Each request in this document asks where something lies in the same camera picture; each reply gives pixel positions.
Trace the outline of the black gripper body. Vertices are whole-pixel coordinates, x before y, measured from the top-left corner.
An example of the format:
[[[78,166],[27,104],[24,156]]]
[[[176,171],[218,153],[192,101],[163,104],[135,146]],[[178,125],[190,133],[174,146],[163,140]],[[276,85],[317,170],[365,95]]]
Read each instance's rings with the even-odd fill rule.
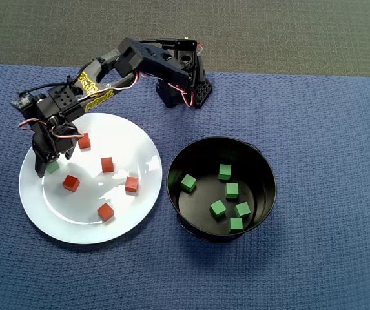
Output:
[[[48,125],[38,122],[32,125],[31,129],[34,131],[32,142],[38,143],[48,152],[48,161],[58,159],[62,154],[62,146],[69,144],[76,146],[78,141],[78,129],[73,123],[64,123],[50,128]]]

